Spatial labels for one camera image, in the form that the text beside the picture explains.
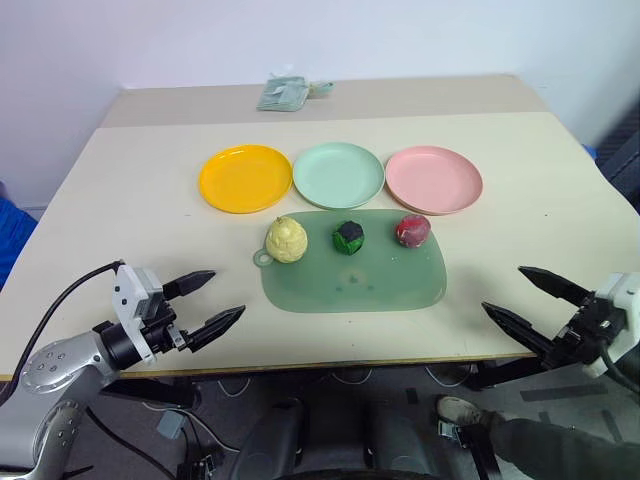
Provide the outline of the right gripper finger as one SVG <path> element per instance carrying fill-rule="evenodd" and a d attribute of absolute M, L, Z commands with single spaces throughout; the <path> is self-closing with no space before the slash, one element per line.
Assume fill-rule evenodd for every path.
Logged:
<path fill-rule="evenodd" d="M 549 270 L 531 266 L 519 266 L 518 271 L 540 290 L 554 298 L 565 300 L 576 307 L 580 307 L 593 296 L 592 291 Z"/>
<path fill-rule="evenodd" d="M 488 302 L 482 302 L 481 306 L 508 336 L 535 353 L 544 369 L 552 370 L 563 366 L 563 359 L 556 355 L 554 342 L 537 332 L 530 322 L 510 310 Z"/>

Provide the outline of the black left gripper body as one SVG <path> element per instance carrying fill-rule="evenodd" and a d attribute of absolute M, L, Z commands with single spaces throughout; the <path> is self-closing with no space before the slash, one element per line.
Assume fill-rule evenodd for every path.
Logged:
<path fill-rule="evenodd" d="M 152 353 L 167 353 L 173 349 L 182 351 L 190 346 L 189 334 L 175 326 L 176 318 L 171 305 L 162 300 L 155 313 L 142 320 L 142 335 Z"/>

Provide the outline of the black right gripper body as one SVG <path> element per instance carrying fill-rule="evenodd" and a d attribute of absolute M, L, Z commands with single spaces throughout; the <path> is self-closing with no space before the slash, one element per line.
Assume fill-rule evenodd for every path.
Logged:
<path fill-rule="evenodd" d="M 552 341 L 547 368 L 581 363 L 590 365 L 601 356 L 625 328 L 625 312 L 595 295 L 585 300 Z"/>

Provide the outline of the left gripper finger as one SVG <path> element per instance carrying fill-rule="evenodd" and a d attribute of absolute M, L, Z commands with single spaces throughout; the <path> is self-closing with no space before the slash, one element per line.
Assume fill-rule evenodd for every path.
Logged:
<path fill-rule="evenodd" d="M 200 289 L 215 275 L 214 270 L 198 270 L 180 276 L 163 285 L 163 297 L 166 301 L 171 301 L 177 297 L 187 296 Z"/>
<path fill-rule="evenodd" d="M 197 352 L 208 344 L 224 335 L 244 314 L 245 305 L 230 308 L 208 319 L 198 330 L 189 333 L 186 347 L 191 352 Z"/>

